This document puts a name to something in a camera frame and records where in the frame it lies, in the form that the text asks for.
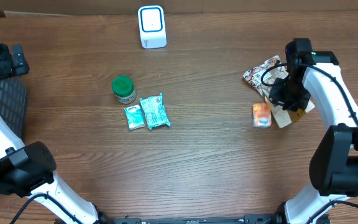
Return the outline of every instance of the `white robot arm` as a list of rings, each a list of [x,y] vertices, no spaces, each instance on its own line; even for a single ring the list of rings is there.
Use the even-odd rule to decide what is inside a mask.
[[[315,67],[324,70],[331,74],[341,84],[346,92],[346,95],[351,102],[353,110],[356,112],[358,119],[358,106],[354,102],[349,90],[347,90],[345,83],[341,76],[341,69],[339,65],[333,63],[317,63]],[[337,88],[336,84],[327,76],[314,70],[307,68],[302,80],[303,86],[309,91],[314,99],[314,102],[319,109],[321,119],[323,120],[324,128],[327,131],[332,125],[346,124],[348,127],[356,128],[354,120],[350,117],[349,110],[345,104],[344,98]],[[304,224],[309,218],[318,210],[324,207],[332,200],[347,200],[350,197],[347,195],[332,194],[329,196],[321,196],[311,182],[293,199],[285,204],[285,216],[287,222],[291,224]],[[327,208],[323,213],[314,219],[315,221],[330,208]]]
[[[358,151],[358,106],[332,52],[314,52],[310,40],[294,39],[286,46],[286,55],[289,75],[270,85],[269,98],[296,111],[312,96],[326,135],[310,163],[311,182],[283,206],[283,223],[316,223],[333,202],[358,196],[358,156],[348,155],[350,148]]]
[[[66,212],[45,197],[37,197],[35,200],[65,223],[96,223],[99,216],[104,214],[98,212],[91,202],[82,199],[60,178],[55,170],[55,160],[47,147],[41,142],[25,146],[18,136],[22,131],[18,126],[23,125],[20,119],[25,117],[27,95],[20,80],[10,77],[26,74],[29,68],[21,47],[13,46],[12,49],[14,55],[10,59],[8,47],[0,44],[0,194],[15,193],[29,198],[47,194],[63,206]],[[99,223],[109,223],[106,219]]]

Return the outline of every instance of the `wood grain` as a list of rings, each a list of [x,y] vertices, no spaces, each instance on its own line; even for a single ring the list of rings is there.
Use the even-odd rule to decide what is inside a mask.
[[[26,143],[44,142],[58,172],[111,217],[271,213],[309,181],[324,129],[318,110],[279,129],[253,129],[262,101],[241,75],[294,37],[332,50],[358,104],[358,11],[167,15],[168,45],[144,50],[136,16],[0,19],[0,42],[22,44],[30,74]],[[111,92],[130,76],[138,97],[162,92],[172,127],[129,131]],[[0,195],[0,223],[25,199]],[[358,223],[358,210],[329,212]],[[18,223],[51,223],[32,203]]]
[[[136,15],[142,6],[162,6],[166,13],[281,12],[358,10],[358,0],[0,0],[0,11],[63,15]]]

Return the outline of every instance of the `small orange container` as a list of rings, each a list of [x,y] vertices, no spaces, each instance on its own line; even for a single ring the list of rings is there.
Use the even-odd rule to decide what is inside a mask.
[[[256,128],[267,128],[272,125],[272,113],[268,103],[252,105],[252,125]]]

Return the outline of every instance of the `white device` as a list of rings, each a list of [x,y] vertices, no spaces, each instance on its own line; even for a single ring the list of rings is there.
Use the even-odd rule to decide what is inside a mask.
[[[140,42],[145,49],[167,45],[164,10],[160,6],[143,6],[137,11]]]

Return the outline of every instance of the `snack bag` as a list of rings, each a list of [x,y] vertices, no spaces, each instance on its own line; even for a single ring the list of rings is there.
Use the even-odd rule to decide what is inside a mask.
[[[165,112],[165,107],[162,104],[162,93],[159,96],[150,96],[144,100],[139,98],[139,101],[145,113],[147,127],[150,130],[164,124],[171,126]]]
[[[129,130],[144,127],[143,113],[139,105],[127,107],[124,111],[127,116]]]

